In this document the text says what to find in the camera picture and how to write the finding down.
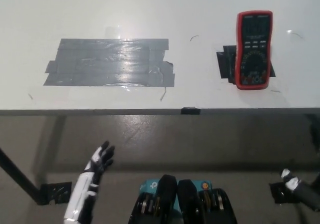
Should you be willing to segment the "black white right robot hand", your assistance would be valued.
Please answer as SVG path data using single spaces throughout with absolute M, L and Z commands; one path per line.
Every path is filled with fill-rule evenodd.
M 311 184 L 308 184 L 297 176 L 294 176 L 289 169 L 284 169 L 280 176 L 286 189 L 288 189 L 298 201 L 302 202 L 313 211 L 319 211 L 319 174 Z

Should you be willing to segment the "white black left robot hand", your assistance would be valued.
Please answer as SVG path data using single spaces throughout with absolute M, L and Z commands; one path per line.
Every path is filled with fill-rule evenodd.
M 96 149 L 79 175 L 63 217 L 63 223 L 91 223 L 99 185 L 105 170 L 113 163 L 114 146 L 105 141 Z

